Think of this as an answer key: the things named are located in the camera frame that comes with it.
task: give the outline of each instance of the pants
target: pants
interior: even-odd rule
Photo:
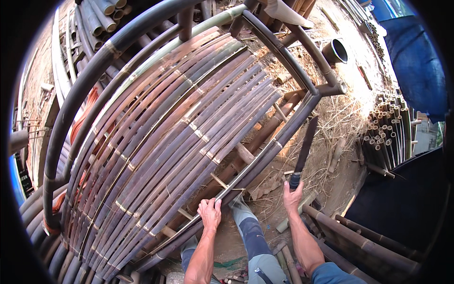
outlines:
[[[247,251],[249,284],[288,283],[284,271],[282,271],[282,268],[265,241],[257,217],[246,205],[243,196],[240,195],[238,198],[235,198],[229,203],[229,207]],[[197,244],[197,238],[193,236],[180,248],[184,272],[188,269],[189,261]],[[217,284],[219,282],[212,279],[211,283]]]

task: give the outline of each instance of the hand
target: hand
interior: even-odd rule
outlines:
[[[290,192],[290,185],[288,181],[284,181],[284,207],[287,211],[287,215],[298,214],[298,205],[301,202],[303,196],[304,182],[300,181],[300,184],[294,192]]]
[[[216,203],[214,202],[215,200],[215,198],[211,198],[210,200],[203,199],[200,201],[199,208],[197,209],[197,213],[202,218],[203,226],[205,227],[204,230],[216,231],[219,222],[221,222],[222,200],[219,199]]]

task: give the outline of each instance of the machete handle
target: machete handle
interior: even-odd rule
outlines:
[[[301,173],[291,174],[290,181],[288,182],[290,185],[290,192],[293,192],[296,190],[296,188],[300,184],[300,179],[301,179]]]

